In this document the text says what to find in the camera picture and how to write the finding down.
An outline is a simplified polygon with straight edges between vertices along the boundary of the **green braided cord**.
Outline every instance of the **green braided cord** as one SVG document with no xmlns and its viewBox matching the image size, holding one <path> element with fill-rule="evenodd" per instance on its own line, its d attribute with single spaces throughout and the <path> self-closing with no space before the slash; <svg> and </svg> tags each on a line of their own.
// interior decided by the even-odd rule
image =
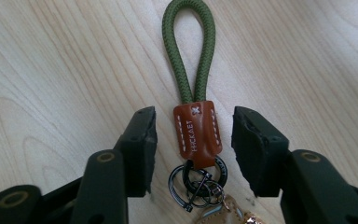
<svg viewBox="0 0 358 224">
<path fill-rule="evenodd" d="M 204 29 L 204 40 L 199 68 L 197 70 L 194 101 L 188 84 L 185 66 L 183 65 L 173 31 L 173 23 L 175 21 L 176 14 L 183 8 L 191 8 L 197 12 L 200 15 Z M 201 0 L 171 1 L 167 6 L 162 19 L 162 37 L 164 39 L 165 49 L 167 50 L 168 57 L 171 61 L 173 72 L 175 73 L 182 103 L 188 104 L 197 101 L 205 101 L 206 84 L 208 82 L 208 74 L 211 67 L 215 39 L 214 21 L 210 9 Z"/>
</svg>

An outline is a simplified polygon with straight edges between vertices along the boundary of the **wooden table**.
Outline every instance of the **wooden table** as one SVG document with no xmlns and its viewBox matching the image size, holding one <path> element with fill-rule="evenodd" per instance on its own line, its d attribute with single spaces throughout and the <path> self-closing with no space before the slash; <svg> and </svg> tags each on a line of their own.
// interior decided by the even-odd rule
<svg viewBox="0 0 358 224">
<path fill-rule="evenodd" d="M 169 0 L 0 1 L 0 191 L 48 193 L 82 176 L 112 148 L 132 114 L 154 105 L 158 151 L 152 194 L 129 199 L 131 223 L 191 223 L 167 189 L 184 162 L 173 127 L 180 104 L 161 38 Z M 324 154 L 358 187 L 358 1 L 205 1 L 216 23 L 207 98 L 227 163 L 225 190 L 267 223 L 279 199 L 255 198 L 230 147 L 235 105 L 264 115 L 290 149 Z M 202 30 L 194 13 L 175 25 L 194 85 Z"/>
</svg>

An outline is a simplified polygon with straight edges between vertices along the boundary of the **wood grain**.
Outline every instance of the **wood grain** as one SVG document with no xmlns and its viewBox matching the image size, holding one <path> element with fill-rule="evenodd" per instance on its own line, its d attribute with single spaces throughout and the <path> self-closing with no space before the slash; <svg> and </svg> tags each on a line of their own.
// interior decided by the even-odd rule
<svg viewBox="0 0 358 224">
<path fill-rule="evenodd" d="M 167 189 L 178 153 L 180 103 L 161 38 L 169 0 L 0 1 L 0 191 L 50 192 L 112 148 L 134 111 L 154 105 L 158 151 L 152 194 L 129 199 L 131 223 L 191 223 Z M 279 199 L 256 199 L 230 148 L 235 105 L 259 111 L 290 148 L 324 154 L 358 187 L 358 1 L 205 0 L 216 22 L 207 97 L 218 111 L 225 187 L 267 223 Z M 175 33 L 194 83 L 202 30 L 184 10 Z"/>
</svg>

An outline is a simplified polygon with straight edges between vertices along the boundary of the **green rope loop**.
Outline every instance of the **green rope loop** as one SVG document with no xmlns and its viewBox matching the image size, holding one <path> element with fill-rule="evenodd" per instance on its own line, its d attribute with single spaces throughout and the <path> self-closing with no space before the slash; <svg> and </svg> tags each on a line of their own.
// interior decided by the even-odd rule
<svg viewBox="0 0 358 224">
<path fill-rule="evenodd" d="M 191 8 L 200 15 L 204 29 L 204 40 L 200 63 L 197 69 L 196 88 L 194 100 L 188 84 L 185 66 L 176 44 L 173 31 L 173 23 L 177 13 L 183 8 Z M 172 69 L 176 77 L 182 104 L 189 104 L 206 100 L 206 85 L 214 52 L 215 29 L 211 10 L 201 0 L 173 0 L 167 6 L 162 19 L 162 37 L 165 49 L 171 61 Z"/>
</svg>

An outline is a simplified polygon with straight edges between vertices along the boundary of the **light wood grain surface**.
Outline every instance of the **light wood grain surface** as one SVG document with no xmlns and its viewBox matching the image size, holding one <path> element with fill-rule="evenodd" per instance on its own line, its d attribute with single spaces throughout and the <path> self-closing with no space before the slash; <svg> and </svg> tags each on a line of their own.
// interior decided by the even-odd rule
<svg viewBox="0 0 358 224">
<path fill-rule="evenodd" d="M 161 37 L 169 0 L 0 1 L 0 191 L 48 193 L 112 148 L 133 112 L 154 105 L 158 151 L 152 194 L 129 199 L 131 223 L 191 223 L 167 189 L 179 155 L 180 104 Z M 279 199 L 256 199 L 230 148 L 235 105 L 259 111 L 290 149 L 324 154 L 358 187 L 358 1 L 206 0 L 216 23 L 207 98 L 218 112 L 226 192 L 267 223 Z M 176 38 L 191 84 L 202 30 L 182 11 Z"/>
</svg>

